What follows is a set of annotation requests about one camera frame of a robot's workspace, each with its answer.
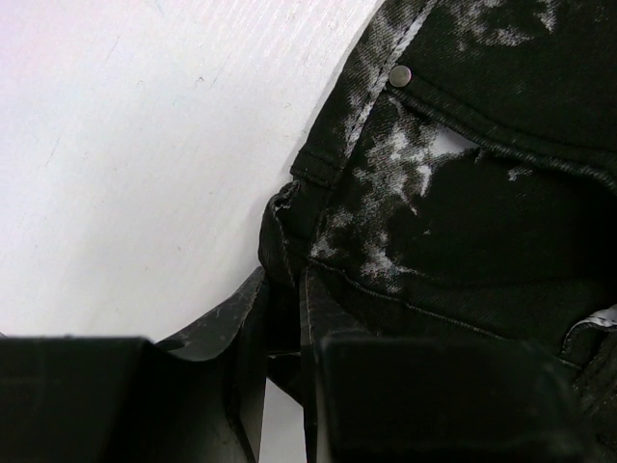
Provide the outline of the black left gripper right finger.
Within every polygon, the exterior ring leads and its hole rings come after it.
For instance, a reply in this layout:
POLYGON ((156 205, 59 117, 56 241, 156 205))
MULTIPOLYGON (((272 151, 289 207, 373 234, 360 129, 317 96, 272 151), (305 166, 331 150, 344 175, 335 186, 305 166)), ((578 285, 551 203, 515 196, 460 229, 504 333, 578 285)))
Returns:
POLYGON ((310 462, 599 462, 561 367, 507 340, 378 337, 301 279, 310 462))

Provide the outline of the black white tie-dye trousers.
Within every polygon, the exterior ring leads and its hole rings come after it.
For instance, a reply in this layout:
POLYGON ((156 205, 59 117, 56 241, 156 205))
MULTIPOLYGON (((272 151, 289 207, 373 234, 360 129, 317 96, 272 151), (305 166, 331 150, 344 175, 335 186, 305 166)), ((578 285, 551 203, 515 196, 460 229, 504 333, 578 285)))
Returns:
POLYGON ((616 5, 386 1, 267 205, 259 259, 378 335, 526 340, 616 458, 616 5))

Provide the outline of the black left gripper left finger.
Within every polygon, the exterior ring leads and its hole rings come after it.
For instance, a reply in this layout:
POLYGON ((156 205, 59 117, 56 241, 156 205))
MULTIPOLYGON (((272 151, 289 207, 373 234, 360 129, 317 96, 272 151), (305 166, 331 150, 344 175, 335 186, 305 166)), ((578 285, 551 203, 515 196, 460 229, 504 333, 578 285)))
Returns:
POLYGON ((256 462, 266 277, 178 331, 1 340, 5 462, 256 462))

